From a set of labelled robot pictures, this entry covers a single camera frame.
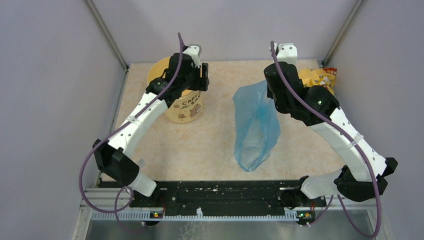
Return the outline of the yellow capybara trash bin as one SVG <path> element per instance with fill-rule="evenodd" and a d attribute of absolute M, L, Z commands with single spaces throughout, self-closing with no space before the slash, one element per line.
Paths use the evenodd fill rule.
<path fill-rule="evenodd" d="M 169 65 L 170 57 L 156 62 L 149 70 L 147 84 L 162 75 Z M 202 91 L 185 90 L 179 99 L 173 102 L 164 115 L 172 122 L 184 124 L 196 119 L 203 108 L 204 97 Z"/>

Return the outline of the blue plastic trash bag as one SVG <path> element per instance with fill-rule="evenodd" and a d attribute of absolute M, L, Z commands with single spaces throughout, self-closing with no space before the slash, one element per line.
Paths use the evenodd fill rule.
<path fill-rule="evenodd" d="M 235 109 L 234 157 L 246 172 L 255 171 L 278 142 L 280 122 L 265 80 L 240 87 L 232 97 Z"/>

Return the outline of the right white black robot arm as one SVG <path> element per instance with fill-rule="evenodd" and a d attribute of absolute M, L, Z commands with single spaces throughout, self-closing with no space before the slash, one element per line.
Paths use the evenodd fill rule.
<path fill-rule="evenodd" d="M 345 163 L 332 173 L 302 177 L 293 192 L 294 202 L 307 206 L 321 196 L 340 195 L 354 202 L 381 196 L 388 186 L 385 178 L 394 173 L 397 160 L 377 153 L 350 123 L 327 86 L 326 71 L 298 71 L 295 65 L 286 62 L 280 62 L 279 66 L 297 96 L 286 87 L 276 65 L 268 65 L 263 71 L 267 96 L 274 101 L 276 110 L 319 134 Z"/>

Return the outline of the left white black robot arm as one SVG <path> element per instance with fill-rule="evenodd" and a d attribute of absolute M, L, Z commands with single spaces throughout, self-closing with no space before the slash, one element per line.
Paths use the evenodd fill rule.
<path fill-rule="evenodd" d="M 144 175 L 130 156 L 149 127 L 184 91 L 205 92 L 208 86 L 208 64 L 200 61 L 199 53 L 186 49 L 182 54 L 173 54 L 162 73 L 148 83 L 136 108 L 117 132 L 93 144 L 98 169 L 122 186 L 140 193 L 147 206 L 156 206 L 161 198 L 157 183 Z"/>

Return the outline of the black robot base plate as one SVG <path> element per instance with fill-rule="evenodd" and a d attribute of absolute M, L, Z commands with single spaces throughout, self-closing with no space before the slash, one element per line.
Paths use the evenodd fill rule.
<path fill-rule="evenodd" d="M 287 211 L 324 207 L 324 197 L 307 198 L 297 180 L 159 181 L 150 197 L 138 192 L 132 208 L 160 208 L 165 216 L 283 216 Z"/>

